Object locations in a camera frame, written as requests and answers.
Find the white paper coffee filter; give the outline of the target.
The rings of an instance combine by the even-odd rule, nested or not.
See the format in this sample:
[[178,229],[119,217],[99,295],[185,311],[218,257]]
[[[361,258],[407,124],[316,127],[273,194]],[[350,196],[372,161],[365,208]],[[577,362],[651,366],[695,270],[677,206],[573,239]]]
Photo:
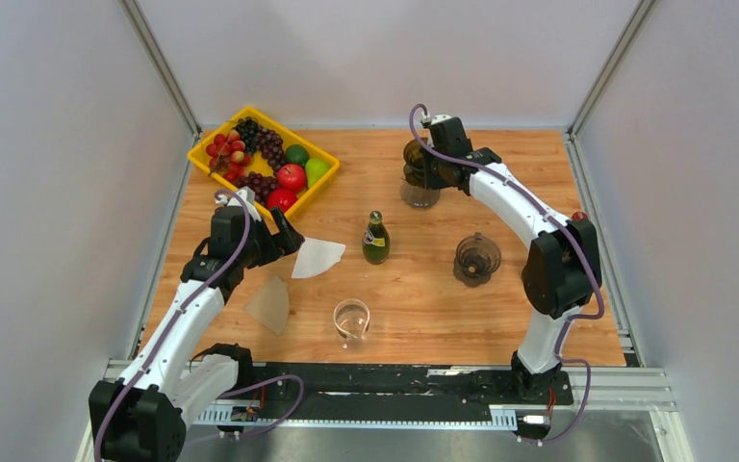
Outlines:
[[346,246],[341,243],[306,238],[297,252],[292,279],[316,277],[341,262]]

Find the dark olive coffee dripper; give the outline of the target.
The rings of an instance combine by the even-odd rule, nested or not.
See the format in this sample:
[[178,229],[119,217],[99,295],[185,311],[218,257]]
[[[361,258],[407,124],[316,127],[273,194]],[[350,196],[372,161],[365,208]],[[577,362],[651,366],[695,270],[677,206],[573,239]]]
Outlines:
[[426,138],[416,138],[407,142],[403,148],[403,176],[410,186],[427,190],[437,190],[440,177],[434,170],[435,158],[422,148]]

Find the grey clear plastic dripper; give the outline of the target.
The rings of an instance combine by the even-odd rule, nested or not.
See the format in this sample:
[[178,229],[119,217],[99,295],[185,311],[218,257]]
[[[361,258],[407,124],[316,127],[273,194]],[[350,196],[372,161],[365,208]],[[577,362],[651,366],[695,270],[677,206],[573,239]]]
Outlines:
[[453,274],[467,287],[478,287],[491,280],[500,263],[498,245],[482,233],[475,232],[457,245]]

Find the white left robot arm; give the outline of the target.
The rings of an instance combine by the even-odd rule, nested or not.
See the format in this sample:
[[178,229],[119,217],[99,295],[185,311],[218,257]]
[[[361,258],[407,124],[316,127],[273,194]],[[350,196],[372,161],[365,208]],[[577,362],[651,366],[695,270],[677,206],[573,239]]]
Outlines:
[[175,461],[189,427],[214,400],[259,389],[250,351],[238,345],[217,344],[190,372],[185,368],[245,271],[301,248],[304,238],[283,211],[270,213],[275,232],[249,203],[215,210],[210,235],[184,265],[149,342],[117,379],[98,381],[89,394],[95,460]]

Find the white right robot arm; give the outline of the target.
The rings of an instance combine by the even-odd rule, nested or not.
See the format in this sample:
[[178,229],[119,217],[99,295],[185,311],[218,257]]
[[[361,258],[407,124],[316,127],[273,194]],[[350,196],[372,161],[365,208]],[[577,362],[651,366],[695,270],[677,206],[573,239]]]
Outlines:
[[487,206],[527,249],[521,281],[533,311],[510,378],[517,398],[535,401],[566,362],[572,324],[605,314],[596,227],[548,206],[491,149],[473,148],[460,118],[425,115],[420,124],[429,132],[420,144],[425,186],[456,188]]

